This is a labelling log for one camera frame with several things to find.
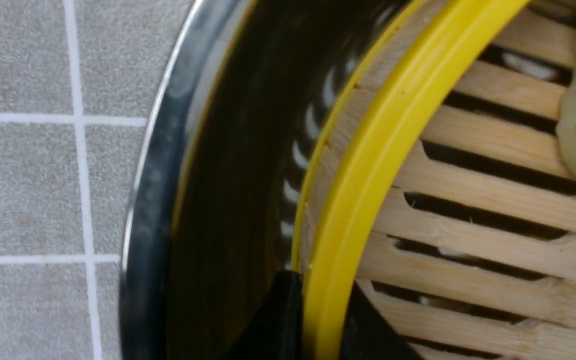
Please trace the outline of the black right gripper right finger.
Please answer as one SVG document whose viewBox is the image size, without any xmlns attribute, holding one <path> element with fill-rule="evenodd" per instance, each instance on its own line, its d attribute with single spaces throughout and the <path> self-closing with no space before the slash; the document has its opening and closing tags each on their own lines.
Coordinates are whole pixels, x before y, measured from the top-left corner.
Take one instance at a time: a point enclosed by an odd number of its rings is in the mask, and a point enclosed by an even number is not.
<svg viewBox="0 0 576 360">
<path fill-rule="evenodd" d="M 343 324 L 341 360 L 422 360 L 355 282 Z"/>
</svg>

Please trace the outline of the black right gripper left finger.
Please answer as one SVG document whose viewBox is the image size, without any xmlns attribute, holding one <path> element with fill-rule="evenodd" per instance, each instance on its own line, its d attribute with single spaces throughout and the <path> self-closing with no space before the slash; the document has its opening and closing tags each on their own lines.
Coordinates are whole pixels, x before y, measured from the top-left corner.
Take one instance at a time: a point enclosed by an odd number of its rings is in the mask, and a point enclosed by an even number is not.
<svg viewBox="0 0 576 360">
<path fill-rule="evenodd" d="M 224 360 L 299 360 L 302 355 L 302 278 L 275 273 L 270 290 Z"/>
</svg>

